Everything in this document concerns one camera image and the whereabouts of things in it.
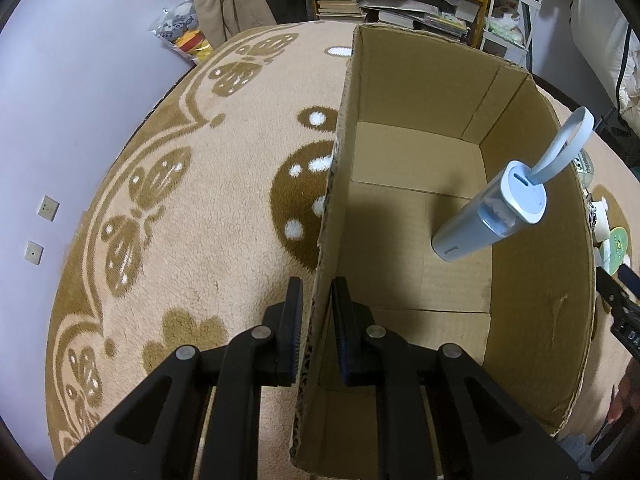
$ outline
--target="wall socket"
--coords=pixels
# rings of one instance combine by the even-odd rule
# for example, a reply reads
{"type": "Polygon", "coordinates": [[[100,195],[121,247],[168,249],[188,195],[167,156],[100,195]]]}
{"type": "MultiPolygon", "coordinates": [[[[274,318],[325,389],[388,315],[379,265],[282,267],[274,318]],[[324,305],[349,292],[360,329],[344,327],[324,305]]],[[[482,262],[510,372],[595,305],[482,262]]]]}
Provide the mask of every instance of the wall socket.
{"type": "Polygon", "coordinates": [[[42,257],[42,251],[42,246],[38,245],[36,242],[28,242],[27,250],[24,253],[24,259],[31,262],[33,265],[39,265],[42,257]]]}
{"type": "Polygon", "coordinates": [[[45,220],[49,220],[49,222],[53,222],[59,207],[60,204],[58,202],[50,196],[45,195],[42,199],[42,204],[40,204],[40,209],[38,209],[38,215],[42,216],[45,220]]]}

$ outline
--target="white container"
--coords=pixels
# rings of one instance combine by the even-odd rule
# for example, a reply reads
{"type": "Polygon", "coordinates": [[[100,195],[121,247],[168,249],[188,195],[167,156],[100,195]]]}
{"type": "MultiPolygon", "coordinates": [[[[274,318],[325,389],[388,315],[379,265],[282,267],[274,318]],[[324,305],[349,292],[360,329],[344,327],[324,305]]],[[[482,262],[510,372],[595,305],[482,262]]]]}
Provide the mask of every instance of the white container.
{"type": "Polygon", "coordinates": [[[431,246],[447,262],[511,236],[545,214],[544,183],[578,155],[591,135],[593,115],[578,108],[564,123],[546,153],[531,169],[512,160],[486,187],[433,236],[431,246]],[[569,145],[565,142],[574,132],[569,145]]]}

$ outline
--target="black clamp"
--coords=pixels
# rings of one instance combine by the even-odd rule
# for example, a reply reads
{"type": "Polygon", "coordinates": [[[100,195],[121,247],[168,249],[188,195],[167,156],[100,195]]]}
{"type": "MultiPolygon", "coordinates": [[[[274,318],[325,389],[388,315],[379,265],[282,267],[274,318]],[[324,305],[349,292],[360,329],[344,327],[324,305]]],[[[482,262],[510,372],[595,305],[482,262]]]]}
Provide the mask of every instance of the black clamp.
{"type": "MultiPolygon", "coordinates": [[[[640,278],[625,264],[618,269],[618,279],[640,298],[640,278]]],[[[602,267],[596,269],[596,290],[611,307],[611,333],[640,362],[640,306],[629,299],[626,291],[602,267]]]]}
{"type": "Polygon", "coordinates": [[[172,352],[58,465],[54,480],[191,479],[212,387],[201,479],[257,479],[262,386],[296,381],[302,282],[228,345],[172,352]]]}
{"type": "Polygon", "coordinates": [[[332,313],[342,380],[376,387],[378,477],[578,480],[575,462],[460,346],[409,344],[375,324],[336,278],[332,313]],[[421,389],[433,417],[434,454],[421,389]]]}

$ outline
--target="plastic bag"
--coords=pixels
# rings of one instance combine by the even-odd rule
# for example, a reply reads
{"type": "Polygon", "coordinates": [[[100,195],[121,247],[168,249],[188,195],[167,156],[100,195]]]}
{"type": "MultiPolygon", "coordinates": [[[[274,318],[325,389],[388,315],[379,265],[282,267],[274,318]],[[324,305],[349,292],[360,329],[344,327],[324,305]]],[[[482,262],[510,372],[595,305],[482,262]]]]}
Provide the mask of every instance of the plastic bag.
{"type": "Polygon", "coordinates": [[[489,17],[489,31],[516,46],[524,46],[524,35],[518,28],[520,15],[508,6],[495,7],[489,17]]]}
{"type": "Polygon", "coordinates": [[[185,0],[176,7],[165,9],[164,14],[151,24],[149,31],[196,64],[204,61],[214,50],[200,30],[193,0],[185,0]]]}

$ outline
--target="wall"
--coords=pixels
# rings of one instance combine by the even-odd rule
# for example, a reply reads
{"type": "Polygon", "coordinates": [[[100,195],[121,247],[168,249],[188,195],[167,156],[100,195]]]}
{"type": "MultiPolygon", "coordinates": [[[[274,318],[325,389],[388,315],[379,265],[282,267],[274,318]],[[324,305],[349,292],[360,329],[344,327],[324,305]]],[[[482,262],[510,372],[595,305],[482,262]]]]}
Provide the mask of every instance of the wall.
{"type": "Polygon", "coordinates": [[[51,306],[82,212],[127,139],[189,64],[149,23],[182,0],[22,0],[0,32],[0,415],[54,469],[44,399],[51,306]],[[37,216],[44,194],[60,202],[37,216]],[[42,262],[24,260],[27,240],[42,262]]]}
{"type": "Polygon", "coordinates": [[[574,45],[569,22],[571,2],[543,0],[532,38],[533,72],[599,117],[613,104],[574,45]]]}

